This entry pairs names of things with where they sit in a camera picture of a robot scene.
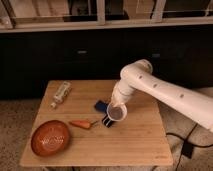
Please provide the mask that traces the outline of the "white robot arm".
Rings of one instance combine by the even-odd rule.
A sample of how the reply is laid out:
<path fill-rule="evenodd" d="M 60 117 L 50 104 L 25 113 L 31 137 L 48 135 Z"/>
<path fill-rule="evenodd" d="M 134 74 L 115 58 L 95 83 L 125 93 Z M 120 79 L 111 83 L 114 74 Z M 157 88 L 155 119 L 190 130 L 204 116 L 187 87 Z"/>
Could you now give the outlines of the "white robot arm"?
<path fill-rule="evenodd" d="M 135 90 L 143 91 L 213 133 L 213 98 L 163 81 L 152 75 L 153 67 L 146 59 L 124 66 L 120 80 L 113 88 L 114 106 L 125 104 Z"/>

